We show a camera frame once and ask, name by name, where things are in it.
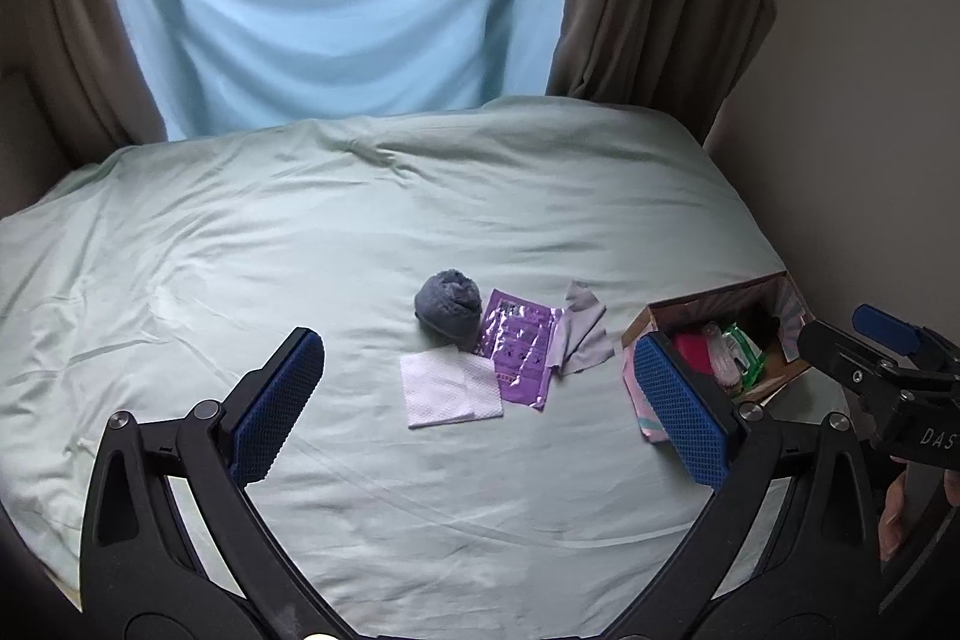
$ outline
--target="bed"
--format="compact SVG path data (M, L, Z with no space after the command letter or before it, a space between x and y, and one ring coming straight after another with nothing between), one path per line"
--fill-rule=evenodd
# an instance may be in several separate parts
M457 266L562 306L577 278L619 335L649 301L782 268L669 116L542 97L126 148L0 221L0 259L0 500L68 587L107 415L223 398L307 326L325 376L253 503L359 632L510 640L603 629L709 489L643 440L619 357L555 381L543 413L407 429L398 358L433 345L419 285ZM811 371L772 404L819 421L843 398Z

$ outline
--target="red object in box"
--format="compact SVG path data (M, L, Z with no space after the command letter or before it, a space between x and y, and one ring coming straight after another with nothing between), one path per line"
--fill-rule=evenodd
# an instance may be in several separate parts
M713 377L707 338L699 332L680 332L670 338L677 352L694 371Z

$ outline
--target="open box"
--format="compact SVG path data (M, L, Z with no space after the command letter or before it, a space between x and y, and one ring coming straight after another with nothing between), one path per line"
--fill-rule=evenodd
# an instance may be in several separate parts
M634 348L637 340L653 330L672 335L686 326L721 319L753 304L760 304L768 314L779 319L775 342L778 349L766 354L760 381L752 389L737 396L735 401L763 404L809 367L808 363L800 358L797 338L803 325L813 320L813 315L789 273L777 272L744 283L654 302L647 305L623 333L623 380L634 403L637 422L648 440L662 442L668 437L637 384L634 374Z

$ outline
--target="transparent plastic item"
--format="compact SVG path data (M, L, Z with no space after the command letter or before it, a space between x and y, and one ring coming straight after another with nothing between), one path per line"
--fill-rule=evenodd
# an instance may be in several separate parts
M493 290L473 352L493 359L500 397L542 410L550 386L546 352L563 310Z
M724 343L720 327L713 322L703 329L704 339L707 340L707 352L710 357L710 366L713 367L713 376L717 384L727 394L737 391L740 386L740 369L737 367L730 350Z

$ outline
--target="blue gripper pad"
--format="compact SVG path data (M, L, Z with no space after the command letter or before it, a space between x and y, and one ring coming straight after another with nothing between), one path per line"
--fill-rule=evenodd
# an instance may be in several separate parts
M323 341L307 332L234 429L230 475L241 488L267 477L321 376Z
M920 335L916 326L888 316L869 304L861 304L853 311L853 329L890 348L898 356L912 356L920 350Z
M719 490L728 474L727 439L680 370L649 336L637 341L634 377L686 471L701 485Z

